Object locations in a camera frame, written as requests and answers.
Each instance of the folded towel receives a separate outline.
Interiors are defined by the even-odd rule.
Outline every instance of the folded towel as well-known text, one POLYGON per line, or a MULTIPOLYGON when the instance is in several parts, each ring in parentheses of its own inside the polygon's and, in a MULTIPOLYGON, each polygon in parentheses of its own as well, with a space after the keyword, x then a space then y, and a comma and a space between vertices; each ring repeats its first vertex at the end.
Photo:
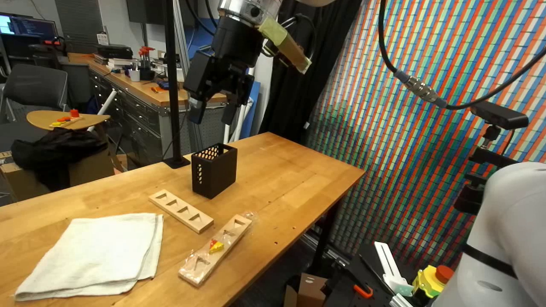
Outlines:
POLYGON ((153 277, 163 219, 153 213, 74 218, 15 291, 15 300, 115 294, 153 277))

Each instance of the patterned backdrop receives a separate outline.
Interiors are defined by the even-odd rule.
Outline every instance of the patterned backdrop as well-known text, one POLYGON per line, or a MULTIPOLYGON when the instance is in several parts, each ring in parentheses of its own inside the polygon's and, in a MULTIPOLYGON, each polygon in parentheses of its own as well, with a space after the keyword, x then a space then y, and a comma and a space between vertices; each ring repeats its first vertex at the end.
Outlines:
MULTIPOLYGON (((346 196, 332 242, 356 252, 388 242, 397 260, 453 264, 472 216, 453 209, 485 122, 441 110, 409 93, 383 66, 376 45, 378 0, 363 0, 335 68, 313 110, 306 144, 364 168, 346 196)), ((546 47, 543 0, 390 0, 385 44, 398 69, 450 103, 484 95, 546 47)), ((504 155, 546 161, 546 57, 491 102, 521 110, 504 155)), ((501 151, 508 131, 489 148, 501 151)))

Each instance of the computer monitor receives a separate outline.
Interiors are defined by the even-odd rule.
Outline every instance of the computer monitor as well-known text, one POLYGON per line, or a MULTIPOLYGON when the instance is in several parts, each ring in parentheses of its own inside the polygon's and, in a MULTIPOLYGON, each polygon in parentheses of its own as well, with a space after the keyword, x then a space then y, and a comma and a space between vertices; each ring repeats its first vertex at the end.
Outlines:
POLYGON ((11 16, 0 13, 0 34, 9 34, 13 35, 13 28, 9 27, 11 16))
POLYGON ((57 35, 55 23, 45 18, 0 13, 0 32, 6 35, 30 35, 52 39, 57 35))

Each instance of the wooden block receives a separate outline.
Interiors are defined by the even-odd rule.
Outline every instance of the wooden block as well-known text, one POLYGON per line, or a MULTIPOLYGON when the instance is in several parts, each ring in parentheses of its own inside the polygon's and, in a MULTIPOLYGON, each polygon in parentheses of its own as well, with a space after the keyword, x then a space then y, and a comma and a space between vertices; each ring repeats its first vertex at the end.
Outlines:
POLYGON ((202 211, 182 201, 180 197, 173 196, 166 189, 151 194, 149 199, 197 233, 201 233, 212 221, 211 216, 204 214, 202 211))
POLYGON ((190 284, 201 284, 240 240, 252 219, 235 214, 199 250, 185 257, 177 274, 190 284))

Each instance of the wooden table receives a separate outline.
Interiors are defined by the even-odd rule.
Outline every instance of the wooden table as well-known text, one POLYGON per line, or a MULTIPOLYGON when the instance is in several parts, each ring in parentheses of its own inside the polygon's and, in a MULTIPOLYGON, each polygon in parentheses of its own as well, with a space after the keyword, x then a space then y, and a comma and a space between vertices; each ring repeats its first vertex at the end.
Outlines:
MULTIPOLYGON (((124 88, 131 92, 139 100, 158 105, 158 107, 168 107, 168 90, 158 88, 158 85, 151 80, 139 80, 132 81, 124 73, 110 73, 107 66, 93 61, 91 54, 81 54, 81 52, 69 52, 67 61, 73 64, 86 64, 88 69, 95 71, 96 74, 102 74, 110 83, 113 83, 119 88, 124 88)), ((183 88, 177 90, 178 105, 185 105, 187 102, 187 92, 183 88)), ((223 93, 216 93, 209 98, 209 102, 224 102, 223 93)))
POLYGON ((153 163, 76 187, 0 208, 0 305, 59 238, 71 218, 163 213, 148 201, 166 189, 214 218, 201 235, 163 214, 156 276, 124 294, 37 300, 20 305, 226 305, 288 248, 361 177, 363 170, 264 132, 231 143, 236 180, 212 199, 190 190, 189 167, 153 163), (199 288, 177 276, 182 259, 199 248, 230 216, 252 213, 252 225, 199 288))
POLYGON ((37 109, 37 110, 30 110, 26 114, 26 121, 38 129, 52 129, 52 127, 84 129, 88 126, 95 126, 95 124, 108 119, 108 114, 83 114, 81 112, 79 117, 76 117, 76 119, 64 121, 59 126, 52 126, 52 122, 62 115, 69 115, 69 112, 37 109))

